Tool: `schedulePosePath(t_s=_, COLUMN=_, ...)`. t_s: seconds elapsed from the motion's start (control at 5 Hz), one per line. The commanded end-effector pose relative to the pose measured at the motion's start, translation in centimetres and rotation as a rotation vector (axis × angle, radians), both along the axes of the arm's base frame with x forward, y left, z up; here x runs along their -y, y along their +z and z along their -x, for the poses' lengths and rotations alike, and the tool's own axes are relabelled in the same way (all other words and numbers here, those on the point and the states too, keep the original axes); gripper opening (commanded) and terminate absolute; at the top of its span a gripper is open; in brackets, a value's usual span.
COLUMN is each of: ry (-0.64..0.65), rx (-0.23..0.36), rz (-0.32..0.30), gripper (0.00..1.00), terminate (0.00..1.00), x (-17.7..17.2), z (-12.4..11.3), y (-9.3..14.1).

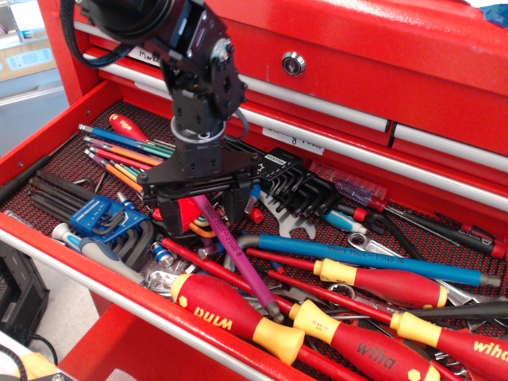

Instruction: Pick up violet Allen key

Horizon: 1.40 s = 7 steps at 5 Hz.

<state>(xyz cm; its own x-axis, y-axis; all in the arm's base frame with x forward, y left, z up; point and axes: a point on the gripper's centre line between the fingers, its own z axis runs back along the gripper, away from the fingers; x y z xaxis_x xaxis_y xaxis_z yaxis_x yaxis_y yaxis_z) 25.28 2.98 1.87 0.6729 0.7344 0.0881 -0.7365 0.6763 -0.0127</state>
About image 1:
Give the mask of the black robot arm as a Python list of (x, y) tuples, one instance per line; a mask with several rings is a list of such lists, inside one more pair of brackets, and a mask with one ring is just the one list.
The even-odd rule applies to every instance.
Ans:
[[(75, 37), (75, 10), (117, 47), (85, 60)], [(175, 151), (137, 180), (145, 200), (160, 210), (167, 231), (183, 233), (181, 198), (214, 191), (224, 192), (229, 219), (241, 219), (261, 158), (222, 146), (226, 124), (239, 114), (247, 86), (221, 20), (202, 1), (63, 1), (60, 12), (67, 45), (86, 66), (108, 66), (137, 47), (160, 63), (173, 101)]]

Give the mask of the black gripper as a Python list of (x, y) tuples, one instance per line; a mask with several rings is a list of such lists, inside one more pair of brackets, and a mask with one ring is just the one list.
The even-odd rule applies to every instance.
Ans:
[(222, 191), (229, 221), (241, 221), (260, 162), (258, 154), (223, 148), (220, 140), (201, 144), (179, 140), (171, 157), (138, 175), (137, 182), (144, 203), (158, 203), (167, 232), (182, 235), (180, 198)]

